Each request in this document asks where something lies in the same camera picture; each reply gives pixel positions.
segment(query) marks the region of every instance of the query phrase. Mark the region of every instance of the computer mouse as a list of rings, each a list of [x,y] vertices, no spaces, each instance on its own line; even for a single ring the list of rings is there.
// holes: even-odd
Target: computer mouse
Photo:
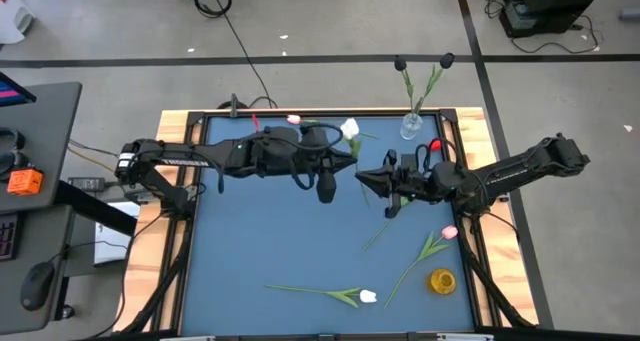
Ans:
[[[22,281],[20,304],[27,311],[40,309],[47,302],[55,268],[51,262],[41,262],[31,268]]]

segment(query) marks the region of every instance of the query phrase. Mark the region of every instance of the glass vase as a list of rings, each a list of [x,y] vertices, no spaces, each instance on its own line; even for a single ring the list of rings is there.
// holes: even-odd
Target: glass vase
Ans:
[[[402,118],[400,136],[405,140],[413,140],[422,127],[422,117],[416,113],[408,113]]]

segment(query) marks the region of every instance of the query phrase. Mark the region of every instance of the orange device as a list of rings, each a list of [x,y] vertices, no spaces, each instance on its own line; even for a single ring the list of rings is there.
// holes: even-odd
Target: orange device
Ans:
[[[11,172],[7,192],[17,196],[37,195],[42,186],[42,172],[26,168]]]

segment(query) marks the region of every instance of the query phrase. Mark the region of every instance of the gray floor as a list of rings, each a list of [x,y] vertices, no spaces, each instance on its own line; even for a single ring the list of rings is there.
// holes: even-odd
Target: gray floor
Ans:
[[[483,54],[518,54],[498,20],[486,19],[484,1],[468,1]],[[640,23],[623,24],[615,17],[619,8],[638,4],[596,0],[587,10],[605,35],[599,54],[640,53]],[[5,46],[0,59],[241,56],[224,20],[204,19],[191,0],[31,0],[30,6],[38,23],[24,42]],[[229,15],[254,56],[470,54],[457,0],[234,0]],[[581,35],[541,36],[521,44],[559,40],[586,48]],[[410,67],[414,79],[425,80],[430,65]],[[405,104],[391,64],[257,68],[282,107]],[[640,206],[633,199],[640,186],[634,167],[640,157],[640,64],[488,64],[487,69],[512,153],[562,131],[593,161],[579,177],[545,179],[522,191],[556,328],[640,334],[635,317],[640,293],[634,287],[640,278],[635,242],[640,224],[634,217]],[[73,137],[113,151],[153,137],[163,109],[214,108],[232,92],[242,100],[263,93],[246,65],[2,71],[26,85],[82,82]],[[429,103],[484,106],[474,65],[456,64]],[[627,132],[623,125],[636,129]],[[63,177],[82,175],[110,177],[68,155]],[[73,280],[69,298],[78,317],[0,340],[61,340],[96,332],[113,317],[118,277]]]

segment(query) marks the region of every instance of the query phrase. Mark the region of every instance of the wooden table frame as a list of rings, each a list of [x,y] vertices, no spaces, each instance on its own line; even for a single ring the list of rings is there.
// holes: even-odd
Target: wooden table frame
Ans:
[[[432,109],[426,112],[439,111],[437,125],[441,125],[447,139],[456,144],[459,150],[464,150],[465,161],[470,169],[482,167],[496,161],[493,144],[491,142],[487,124],[482,108],[450,108]],[[364,115],[402,115],[407,113],[407,108],[360,108],[360,109],[252,109],[238,110],[239,116],[248,116],[256,113],[259,116],[286,115],[288,113],[320,116],[340,116],[348,114]],[[229,110],[207,111],[163,111],[160,126],[156,138],[166,142],[193,142],[199,143],[206,136],[206,125],[202,127],[202,118],[207,115],[229,115]],[[194,177],[199,179],[199,171],[192,168],[178,168],[159,166],[158,170],[173,184],[190,184]],[[491,207],[491,212],[512,222],[509,204],[496,202]],[[152,204],[141,209],[137,229],[146,226],[159,213],[159,205]],[[475,234],[470,233],[471,222],[464,219],[468,240],[476,251],[481,262],[489,266],[490,275],[501,291],[509,299],[518,312],[531,323],[537,323],[538,314],[533,302],[533,296],[527,273],[524,266],[523,255],[518,241],[511,228],[492,218],[483,216],[481,228]],[[166,271],[173,258],[175,258],[182,244],[184,222],[169,222],[168,219],[160,219],[147,231],[136,239],[127,271],[125,275],[126,304],[124,312],[114,327],[119,330],[128,325],[137,312],[147,301],[159,282],[160,275]],[[156,316],[147,325],[146,330],[162,330],[179,328],[180,312],[183,300],[183,286],[186,280],[186,271],[176,277],[170,289],[165,295],[164,302],[158,308]],[[477,309],[474,311],[476,325],[507,326],[504,318],[493,302],[489,301],[482,283],[474,274],[468,283],[470,293],[474,293],[477,300]]]

